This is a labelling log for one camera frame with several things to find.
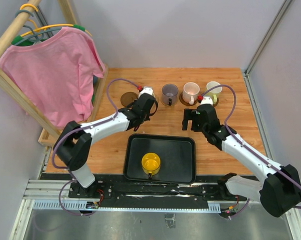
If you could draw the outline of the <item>yellow mug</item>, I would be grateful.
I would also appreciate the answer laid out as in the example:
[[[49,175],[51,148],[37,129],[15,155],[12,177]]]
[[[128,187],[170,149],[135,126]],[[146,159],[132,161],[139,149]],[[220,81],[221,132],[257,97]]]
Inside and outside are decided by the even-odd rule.
[[[148,152],[142,157],[141,165],[144,173],[151,180],[160,171],[161,159],[156,153]]]

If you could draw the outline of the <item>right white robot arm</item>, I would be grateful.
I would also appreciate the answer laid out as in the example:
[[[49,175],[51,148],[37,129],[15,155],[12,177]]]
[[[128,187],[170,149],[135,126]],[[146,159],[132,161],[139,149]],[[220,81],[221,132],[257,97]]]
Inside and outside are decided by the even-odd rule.
[[[280,217],[301,203],[301,182],[295,167],[283,166],[250,146],[226,123],[221,124],[215,108],[201,104],[196,109],[183,111],[182,130],[191,122],[193,132],[201,132],[219,150],[233,156],[247,167],[256,180],[235,173],[225,175],[217,187],[217,195],[229,200],[234,195],[261,203],[272,216]]]

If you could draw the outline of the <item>woven coaster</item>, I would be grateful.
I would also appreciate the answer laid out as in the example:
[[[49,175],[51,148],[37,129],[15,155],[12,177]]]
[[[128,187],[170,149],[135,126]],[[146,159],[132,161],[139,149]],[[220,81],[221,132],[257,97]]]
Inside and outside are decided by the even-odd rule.
[[[155,94],[155,93],[153,93],[152,95],[155,98],[155,103],[158,105],[159,101],[160,101],[159,96],[157,94]]]
[[[177,104],[177,101],[173,100],[172,98],[167,98],[167,99],[161,99],[161,103],[166,107],[173,107]]]

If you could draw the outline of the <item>pale green mug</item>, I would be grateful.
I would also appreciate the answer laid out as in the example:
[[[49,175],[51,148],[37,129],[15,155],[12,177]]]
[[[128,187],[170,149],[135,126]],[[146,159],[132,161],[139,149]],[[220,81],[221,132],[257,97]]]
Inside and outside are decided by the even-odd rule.
[[[206,84],[206,91],[207,91],[207,93],[205,95],[211,97],[213,101],[214,101],[214,96],[216,96],[216,97],[219,98],[219,95],[220,95],[220,93],[223,90],[222,87],[216,87],[216,86],[219,86],[219,85],[220,85],[220,83],[216,82],[216,81],[210,81],[210,82],[208,82]]]

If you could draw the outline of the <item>purple mug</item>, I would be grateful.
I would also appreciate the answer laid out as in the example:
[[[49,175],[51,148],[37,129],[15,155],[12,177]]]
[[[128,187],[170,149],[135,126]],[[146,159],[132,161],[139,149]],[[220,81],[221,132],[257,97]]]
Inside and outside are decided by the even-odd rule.
[[[172,107],[178,101],[179,89],[174,84],[166,84],[162,87],[161,101],[165,106]]]

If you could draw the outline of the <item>pink mug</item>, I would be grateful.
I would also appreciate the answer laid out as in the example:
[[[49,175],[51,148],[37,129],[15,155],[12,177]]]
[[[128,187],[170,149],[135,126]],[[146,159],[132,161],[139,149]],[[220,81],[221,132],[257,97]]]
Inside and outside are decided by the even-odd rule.
[[[189,105],[193,105],[200,93],[200,87],[195,82],[187,82],[183,86],[182,99]]]

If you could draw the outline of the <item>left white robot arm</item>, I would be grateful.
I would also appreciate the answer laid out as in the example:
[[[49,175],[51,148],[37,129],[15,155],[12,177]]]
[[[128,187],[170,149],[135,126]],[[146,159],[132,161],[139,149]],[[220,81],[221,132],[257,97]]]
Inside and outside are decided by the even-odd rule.
[[[96,178],[87,164],[91,146],[113,134],[138,130],[154,115],[151,113],[153,106],[158,106],[156,98],[149,93],[142,93],[128,107],[119,109],[109,117],[83,124],[71,121],[66,125],[53,147],[53,155],[57,155],[66,165],[85,197],[92,198],[98,191]]]

